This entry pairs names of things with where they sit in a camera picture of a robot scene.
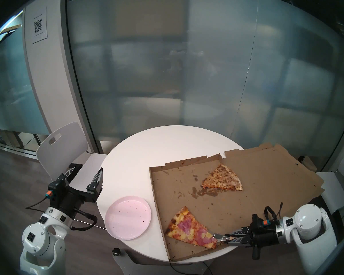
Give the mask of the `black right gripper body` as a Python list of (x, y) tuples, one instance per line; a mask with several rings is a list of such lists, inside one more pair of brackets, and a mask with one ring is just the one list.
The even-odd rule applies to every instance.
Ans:
[(252, 259), (259, 260), (261, 248), (279, 244), (277, 226), (280, 222), (277, 215), (273, 219), (263, 220), (257, 214), (252, 215), (251, 247)]

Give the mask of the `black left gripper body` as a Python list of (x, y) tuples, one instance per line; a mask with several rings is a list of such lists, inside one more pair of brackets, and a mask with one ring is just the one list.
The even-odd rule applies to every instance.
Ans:
[(64, 174), (48, 185), (49, 206), (57, 209), (69, 217), (75, 217), (76, 213), (80, 213), (80, 207), (85, 202), (96, 203), (100, 193), (88, 193), (71, 187), (64, 178)]

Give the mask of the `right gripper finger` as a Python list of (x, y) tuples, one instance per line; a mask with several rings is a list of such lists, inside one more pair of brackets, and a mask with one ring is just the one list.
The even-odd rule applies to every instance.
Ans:
[(253, 247), (253, 241), (250, 237), (231, 237), (228, 244), (233, 246)]
[(233, 231), (231, 233), (231, 236), (232, 237), (245, 237), (245, 236), (252, 237), (251, 227), (249, 226), (241, 227), (240, 229)]

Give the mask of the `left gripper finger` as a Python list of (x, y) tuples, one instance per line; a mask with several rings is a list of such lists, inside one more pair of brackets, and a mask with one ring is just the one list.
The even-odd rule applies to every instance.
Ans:
[(69, 166), (69, 169), (64, 174), (64, 179), (66, 181), (72, 181), (75, 176), (78, 174), (78, 172), (83, 167), (83, 164), (71, 164)]
[(101, 167), (99, 171), (94, 176), (91, 183), (87, 186), (88, 193), (101, 193), (103, 183), (103, 168)]

